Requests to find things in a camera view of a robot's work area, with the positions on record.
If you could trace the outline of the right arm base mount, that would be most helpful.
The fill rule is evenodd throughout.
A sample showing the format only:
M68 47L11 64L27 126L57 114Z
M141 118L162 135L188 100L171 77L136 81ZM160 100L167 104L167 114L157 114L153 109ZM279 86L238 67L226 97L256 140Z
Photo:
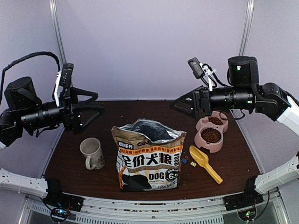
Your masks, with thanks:
M236 210L238 217L245 222L257 218L257 204L263 202L263 195L258 193L239 193L223 198L226 211Z

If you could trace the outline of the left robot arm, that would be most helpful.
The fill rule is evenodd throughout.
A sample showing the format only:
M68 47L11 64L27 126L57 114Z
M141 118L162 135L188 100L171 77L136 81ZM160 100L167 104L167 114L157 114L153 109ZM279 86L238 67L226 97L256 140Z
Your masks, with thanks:
M4 91L8 104L0 115L0 148L9 147L22 137L23 131L39 136L43 131L52 130L61 124L66 131L74 134L83 132L90 124L105 113L105 108L95 105L98 94L75 88L67 81L60 94L54 94L54 101L42 103L36 95L30 77L22 77L10 83ZM32 178L0 170L0 186L49 199L57 207L67 203L67 196L62 193L60 181L54 178Z

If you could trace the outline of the yellow plastic scoop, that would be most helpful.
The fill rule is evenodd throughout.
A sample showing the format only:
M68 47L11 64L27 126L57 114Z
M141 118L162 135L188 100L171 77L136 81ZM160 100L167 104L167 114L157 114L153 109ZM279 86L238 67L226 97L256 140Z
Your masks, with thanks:
M216 181L217 184L221 184L223 182L223 179L209 164L209 157L207 156L207 154L205 154L195 146L189 147L189 153L191 157L198 163L198 165L204 168L206 172Z

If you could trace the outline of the dog food bag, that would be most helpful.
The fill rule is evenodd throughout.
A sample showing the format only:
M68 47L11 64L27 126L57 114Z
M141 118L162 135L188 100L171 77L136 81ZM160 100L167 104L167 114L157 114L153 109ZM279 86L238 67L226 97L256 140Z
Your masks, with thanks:
M116 169L123 192L175 189L186 132L149 119L112 127Z

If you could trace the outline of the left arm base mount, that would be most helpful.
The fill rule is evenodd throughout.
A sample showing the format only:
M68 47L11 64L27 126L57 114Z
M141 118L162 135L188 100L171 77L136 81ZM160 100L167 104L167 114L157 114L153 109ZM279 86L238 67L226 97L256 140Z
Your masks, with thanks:
M50 218L55 223L66 221L72 211L80 212L83 206L84 199L79 196L68 194L47 195L45 198L40 198L42 203L50 210Z

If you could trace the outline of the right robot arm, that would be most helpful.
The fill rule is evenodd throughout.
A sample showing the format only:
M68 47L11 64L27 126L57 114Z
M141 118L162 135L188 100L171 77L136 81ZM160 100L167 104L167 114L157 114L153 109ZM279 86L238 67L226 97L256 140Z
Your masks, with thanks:
M188 61L194 76L203 78L203 65L196 57ZM249 114L255 110L273 121L288 127L299 136L299 102L287 91L275 83L259 85L259 71L257 59L253 56L234 56L228 59L227 79L230 86L209 90L200 86L187 94L175 99L170 108L197 119L199 112L212 115L214 110L230 109L248 110ZM187 109L179 103L188 105ZM240 203L251 205L257 194L267 191L299 178L299 152L288 162L276 169L247 180L244 192L240 194Z

